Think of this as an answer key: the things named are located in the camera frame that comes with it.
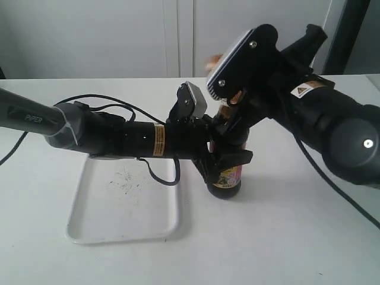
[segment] bottle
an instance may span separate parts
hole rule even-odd
[[[236,103],[241,93],[232,98],[231,103]],[[214,117],[218,122],[226,122],[232,113],[232,108],[228,106],[226,100],[222,100],[219,110]],[[210,143],[210,151],[212,153],[222,153],[223,150],[244,149],[246,140],[248,139],[249,129],[236,129],[229,133],[228,136],[215,138]],[[235,196],[242,185],[242,165],[234,166],[220,173],[216,183],[208,183],[208,190],[217,198],[229,199]]]

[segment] bolt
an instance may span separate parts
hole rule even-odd
[[[218,85],[219,85],[220,87],[224,87],[224,86],[226,85],[226,81],[223,80],[223,79],[221,79],[221,80],[218,81]]]
[[[251,41],[251,42],[249,43],[249,47],[250,47],[251,49],[256,48],[256,47],[257,47],[257,42],[255,42],[254,40]]]
[[[363,143],[364,147],[365,148],[371,148],[373,147],[373,141],[368,139],[368,140],[365,140],[364,143]]]

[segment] piper logo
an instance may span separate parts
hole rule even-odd
[[[29,122],[34,122],[34,123],[37,123],[37,124],[40,124],[42,122],[42,118],[41,117],[38,117],[38,116],[33,116],[33,115],[26,115],[25,121],[29,121]]]

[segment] white table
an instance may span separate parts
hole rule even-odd
[[[380,105],[364,75],[328,78],[361,103]],[[190,80],[215,114],[205,79]],[[184,81],[6,80],[0,87],[46,105],[107,94],[165,119]],[[0,128],[1,157],[20,134]],[[0,284],[379,284],[379,230],[315,173],[293,137],[264,120],[251,129],[247,148],[254,158],[230,201],[209,194],[193,165],[182,162],[183,217],[167,242],[80,246],[64,231],[86,155],[30,134],[0,167]],[[379,190],[334,180],[380,219]]]

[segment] white plastic tray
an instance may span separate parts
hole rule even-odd
[[[153,171],[172,181],[174,163],[150,159]],[[177,186],[164,186],[134,159],[87,159],[66,236],[74,243],[165,238],[179,223]]]

